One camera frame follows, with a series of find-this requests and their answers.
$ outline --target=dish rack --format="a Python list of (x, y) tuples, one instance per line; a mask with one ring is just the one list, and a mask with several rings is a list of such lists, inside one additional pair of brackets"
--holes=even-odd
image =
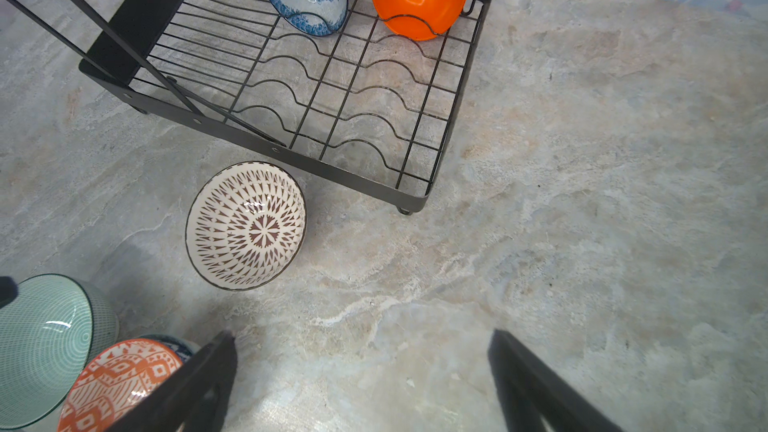
[(294, 29), (268, 0), (124, 0), (81, 72), (153, 113), (379, 198), (422, 210), (456, 124), (491, 0), (467, 0), (435, 39), (392, 33), (371, 0), (342, 28)]

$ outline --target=light green bowl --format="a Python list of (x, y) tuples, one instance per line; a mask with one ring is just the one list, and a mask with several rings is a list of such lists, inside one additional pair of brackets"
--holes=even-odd
[(118, 318), (88, 283), (45, 274), (0, 309), (0, 429), (29, 426), (67, 397), (82, 369), (118, 338)]

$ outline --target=orange geometric pattern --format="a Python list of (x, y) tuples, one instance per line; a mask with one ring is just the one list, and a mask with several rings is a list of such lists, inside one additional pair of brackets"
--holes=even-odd
[(101, 432), (181, 367), (156, 341), (131, 339), (102, 352), (82, 371), (62, 407), (58, 432)]

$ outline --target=marble surface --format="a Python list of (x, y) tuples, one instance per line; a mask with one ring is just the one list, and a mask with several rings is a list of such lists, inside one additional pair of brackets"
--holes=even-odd
[[(63, 0), (34, 5), (95, 38)], [(767, 43), (662, 0), (494, 0), (424, 210), (291, 168), (302, 250), (233, 293), (195, 273), (184, 224), (209, 177), (260, 157), (139, 115), (17, 19), (0, 270), (89, 280), (120, 338), (235, 332), (231, 432), (504, 430), (494, 328), (626, 430), (765, 430)]]

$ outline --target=wire grid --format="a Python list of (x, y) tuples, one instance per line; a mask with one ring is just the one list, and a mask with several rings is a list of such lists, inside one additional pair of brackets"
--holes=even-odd
[[(468, 0), (448, 32), (417, 43), (392, 33), (372, 0), (350, 0), (340, 32), (325, 37), (302, 34), (269, 0), (184, 0), (148, 59), (207, 116), (228, 121), (210, 101), (245, 122), (230, 126), (424, 196), (483, 7)], [(178, 103), (144, 69), (130, 85)]]

